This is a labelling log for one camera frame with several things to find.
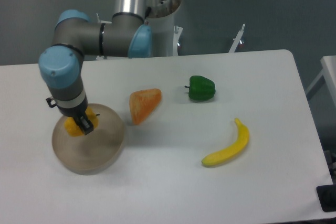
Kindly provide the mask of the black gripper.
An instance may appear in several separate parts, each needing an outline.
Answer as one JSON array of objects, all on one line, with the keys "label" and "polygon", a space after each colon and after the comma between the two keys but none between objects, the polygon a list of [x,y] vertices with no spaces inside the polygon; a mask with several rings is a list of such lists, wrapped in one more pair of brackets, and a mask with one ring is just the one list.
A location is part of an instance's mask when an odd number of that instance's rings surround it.
[{"label": "black gripper", "polygon": [[57,107],[64,116],[72,117],[84,135],[88,135],[94,130],[93,123],[85,113],[88,107],[87,97],[77,97],[69,101],[61,101],[49,97],[46,102],[50,108]]}]

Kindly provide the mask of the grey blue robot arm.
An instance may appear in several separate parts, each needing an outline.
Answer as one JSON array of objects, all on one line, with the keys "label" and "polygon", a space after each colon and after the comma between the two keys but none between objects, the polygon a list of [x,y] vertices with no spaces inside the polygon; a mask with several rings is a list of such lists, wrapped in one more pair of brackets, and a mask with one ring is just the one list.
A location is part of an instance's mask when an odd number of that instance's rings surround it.
[{"label": "grey blue robot arm", "polygon": [[95,128],[87,112],[81,78],[86,55],[147,58],[152,51],[152,30],[145,19],[160,12],[153,0],[115,0],[110,23],[93,23],[78,10],[64,11],[55,25],[52,44],[38,65],[51,97],[48,105],[72,118],[75,129],[87,135]]}]

